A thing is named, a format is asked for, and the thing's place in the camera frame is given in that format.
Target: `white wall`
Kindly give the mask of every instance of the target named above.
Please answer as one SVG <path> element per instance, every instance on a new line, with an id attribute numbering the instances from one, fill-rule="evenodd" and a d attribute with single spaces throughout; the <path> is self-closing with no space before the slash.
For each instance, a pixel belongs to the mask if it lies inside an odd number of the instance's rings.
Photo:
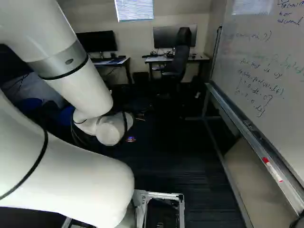
<path id="1" fill-rule="evenodd" d="M 205 53 L 212 57 L 217 29 L 224 22 L 227 0 L 212 0 L 209 14 L 209 24 L 206 37 Z"/>
<path id="2" fill-rule="evenodd" d="M 197 24 L 197 43 L 191 50 L 203 53 L 209 20 L 209 0 L 155 0 L 152 21 L 118 22 L 114 0 L 61 0 L 67 19 L 76 33 L 113 30 L 118 45 L 117 55 L 131 57 L 131 72 L 148 71 L 143 55 L 154 49 L 153 26 Z M 190 81 L 197 74 L 198 65 L 188 65 L 184 81 Z M 114 83 L 127 83 L 123 69 L 115 71 L 108 80 Z"/>

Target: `desk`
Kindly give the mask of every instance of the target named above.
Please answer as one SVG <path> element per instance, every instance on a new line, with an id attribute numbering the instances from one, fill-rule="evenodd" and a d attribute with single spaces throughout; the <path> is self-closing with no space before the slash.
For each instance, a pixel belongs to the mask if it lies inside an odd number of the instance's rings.
<path id="1" fill-rule="evenodd" d="M 119 63 L 109 63 L 111 60 L 106 60 L 106 61 L 100 61 L 97 63 L 94 63 L 95 67 L 124 67 L 125 72 L 127 74 L 128 78 L 128 83 L 132 84 L 132 78 L 130 74 L 130 58 L 126 58 Z"/>
<path id="2" fill-rule="evenodd" d="M 145 59 L 145 64 L 149 64 L 149 71 L 150 71 L 150 80 L 153 80 L 153 71 L 152 71 L 152 65 L 155 63 L 168 63 L 171 62 L 173 58 L 167 58 L 165 56 L 158 56 L 158 57 L 148 57 Z M 208 63 L 210 59 L 203 55 L 197 54 L 195 58 L 189 57 L 188 63 L 198 63 L 199 64 L 199 71 L 198 75 L 200 76 L 203 71 L 203 65 L 204 63 Z"/>

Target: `window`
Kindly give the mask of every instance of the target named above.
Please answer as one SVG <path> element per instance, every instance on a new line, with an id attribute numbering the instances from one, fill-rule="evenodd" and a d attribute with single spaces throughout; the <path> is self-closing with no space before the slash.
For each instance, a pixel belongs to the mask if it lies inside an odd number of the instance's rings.
<path id="1" fill-rule="evenodd" d="M 272 0 L 235 0 L 232 14 L 268 15 L 271 11 L 272 3 Z"/>
<path id="2" fill-rule="evenodd" d="M 154 19 L 153 0 L 115 0 L 118 21 Z"/>

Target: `whiteboard marker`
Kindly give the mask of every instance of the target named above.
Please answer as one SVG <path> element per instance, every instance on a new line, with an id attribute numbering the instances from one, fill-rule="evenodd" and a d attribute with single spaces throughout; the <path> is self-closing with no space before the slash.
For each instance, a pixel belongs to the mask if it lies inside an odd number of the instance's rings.
<path id="1" fill-rule="evenodd" d="M 263 162 L 265 163 L 265 165 L 267 165 L 269 167 L 269 169 L 271 170 L 272 174 L 276 177 L 277 181 L 279 183 L 283 182 L 283 179 L 280 177 L 280 175 L 277 173 L 277 171 L 274 169 L 274 167 L 270 164 L 268 158 L 262 158 Z"/>

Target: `black monitor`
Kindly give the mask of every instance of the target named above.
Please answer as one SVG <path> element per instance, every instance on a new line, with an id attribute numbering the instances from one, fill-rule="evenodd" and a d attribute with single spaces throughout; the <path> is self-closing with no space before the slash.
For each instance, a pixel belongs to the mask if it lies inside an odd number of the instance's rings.
<path id="1" fill-rule="evenodd" d="M 117 51 L 113 31 L 86 32 L 76 35 L 86 52 Z"/>
<path id="2" fill-rule="evenodd" d="M 189 27 L 192 33 L 191 47 L 196 45 L 196 34 L 198 25 L 186 26 L 162 26 L 153 27 L 154 48 L 172 48 L 175 45 L 176 35 L 180 27 Z"/>

